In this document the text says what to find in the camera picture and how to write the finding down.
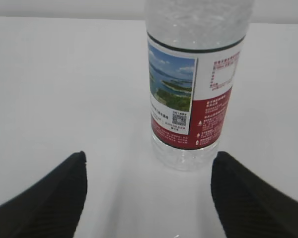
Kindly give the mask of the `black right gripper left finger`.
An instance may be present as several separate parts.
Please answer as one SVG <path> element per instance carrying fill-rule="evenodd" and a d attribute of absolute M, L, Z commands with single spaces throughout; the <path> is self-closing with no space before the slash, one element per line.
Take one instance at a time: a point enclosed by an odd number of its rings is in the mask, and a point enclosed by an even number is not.
<path fill-rule="evenodd" d="M 0 205 L 0 238 L 72 238 L 86 196 L 86 155 L 80 151 Z"/>

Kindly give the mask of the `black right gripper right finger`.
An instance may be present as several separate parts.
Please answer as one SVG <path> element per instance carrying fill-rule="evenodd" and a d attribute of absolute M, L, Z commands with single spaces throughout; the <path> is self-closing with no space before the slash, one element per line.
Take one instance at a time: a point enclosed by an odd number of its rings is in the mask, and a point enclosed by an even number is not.
<path fill-rule="evenodd" d="M 228 238 L 298 238 L 298 202 L 225 151 L 213 161 L 211 195 Z"/>

